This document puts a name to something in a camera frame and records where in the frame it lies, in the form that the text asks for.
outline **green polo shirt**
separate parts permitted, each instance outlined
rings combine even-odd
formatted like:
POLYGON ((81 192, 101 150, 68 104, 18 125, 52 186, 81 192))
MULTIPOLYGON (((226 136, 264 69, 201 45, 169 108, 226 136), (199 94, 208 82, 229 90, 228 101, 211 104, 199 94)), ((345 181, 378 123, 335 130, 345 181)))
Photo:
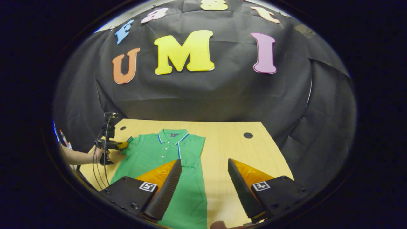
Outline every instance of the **green polo shirt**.
POLYGON ((201 153, 205 138, 187 130, 161 130, 129 140, 111 183, 129 176, 136 178, 160 165, 181 159, 182 172, 171 202, 158 223, 174 229, 207 229, 207 201, 201 153))

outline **human arm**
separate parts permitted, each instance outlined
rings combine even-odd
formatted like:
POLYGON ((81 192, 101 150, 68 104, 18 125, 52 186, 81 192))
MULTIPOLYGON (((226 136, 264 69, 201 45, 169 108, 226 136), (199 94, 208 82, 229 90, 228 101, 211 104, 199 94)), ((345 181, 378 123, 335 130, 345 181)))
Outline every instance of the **human arm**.
MULTIPOLYGON (((79 152, 79 151, 70 150, 67 147, 62 146, 62 145, 61 145, 61 148, 62 148, 63 155, 65 157, 66 162, 70 165, 92 164, 93 161, 95 161, 95 163, 98 163, 100 158, 102 157, 102 153, 104 152, 103 149, 96 147, 96 156, 94 157, 94 151, 87 154, 87 153, 83 153, 83 152, 79 152)), ((109 159, 108 153, 110 153, 110 152, 108 150, 106 150, 107 159, 109 159)))

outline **pink letter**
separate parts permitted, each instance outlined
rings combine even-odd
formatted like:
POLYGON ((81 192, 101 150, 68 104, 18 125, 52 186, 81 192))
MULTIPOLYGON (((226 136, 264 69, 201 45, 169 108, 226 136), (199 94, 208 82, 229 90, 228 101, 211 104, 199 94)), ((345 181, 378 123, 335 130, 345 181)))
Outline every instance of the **pink letter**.
POLYGON ((145 17, 143 20, 141 20, 141 23, 146 23, 151 20, 160 19, 160 18, 164 17, 165 15, 167 15, 166 14, 167 10, 168 10, 168 8, 162 8, 162 9, 153 11, 153 12, 147 14, 147 17, 145 17))
POLYGON ((274 38, 262 33, 251 33, 257 41, 257 63, 253 69, 258 73, 276 73, 277 69, 273 64, 273 43, 274 38))

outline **cable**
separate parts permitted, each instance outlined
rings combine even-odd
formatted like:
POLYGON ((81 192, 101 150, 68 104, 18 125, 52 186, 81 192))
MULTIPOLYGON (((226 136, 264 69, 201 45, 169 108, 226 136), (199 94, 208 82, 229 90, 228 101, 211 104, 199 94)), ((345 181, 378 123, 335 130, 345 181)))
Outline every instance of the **cable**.
MULTIPOLYGON (((96 139, 96 142, 98 142, 99 137, 100 137, 100 135, 102 134, 103 131, 104 131, 104 129, 99 132, 98 138, 96 139)), ((97 179, 97 177, 96 177, 96 173, 95 173, 95 166, 94 166, 94 164, 95 164, 95 157, 96 157, 96 144, 95 144, 95 150, 94 150, 94 152, 93 152, 92 169, 93 169, 93 175, 95 176, 96 182, 98 183, 98 185, 99 185, 99 187, 101 188, 101 190, 103 190, 102 186, 99 184, 99 181, 98 181, 98 179, 97 179)))
POLYGON ((99 170, 99 165, 98 165, 97 162, 96 162, 96 168, 98 168, 99 177, 101 178, 101 181, 102 181, 103 186, 104 186, 105 188, 107 188, 107 186, 105 185, 105 182, 103 182, 103 178, 102 178, 101 172, 100 172, 100 170, 99 170))
MULTIPOLYGON (((110 123, 110 120, 112 119, 112 117, 113 117, 113 115, 109 118, 109 120, 107 121, 107 126, 106 126, 106 135, 105 135, 105 152, 103 153, 103 162, 106 162, 106 142, 107 142, 107 132, 108 132, 108 128, 109 128, 109 123, 110 123)), ((107 184, 108 184, 108 186, 110 186, 110 183, 109 183, 109 180, 107 179, 107 173, 106 173, 106 163, 103 163, 104 164, 104 167, 105 167, 105 176, 106 176, 106 181, 107 181, 107 184)))

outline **polo shirt collar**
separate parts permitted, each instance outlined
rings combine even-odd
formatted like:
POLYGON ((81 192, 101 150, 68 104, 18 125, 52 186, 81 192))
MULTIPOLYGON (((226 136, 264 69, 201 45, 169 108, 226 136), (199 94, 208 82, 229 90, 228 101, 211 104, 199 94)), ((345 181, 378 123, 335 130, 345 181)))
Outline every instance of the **polo shirt collar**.
POLYGON ((174 145, 178 145, 178 143, 183 141, 189 135, 189 133, 187 130, 162 129, 157 135, 158 135, 158 141, 160 142, 160 144, 171 142, 174 145), (173 133, 173 132, 176 132, 178 135, 175 137, 171 137, 169 139, 165 136, 165 133, 173 133))

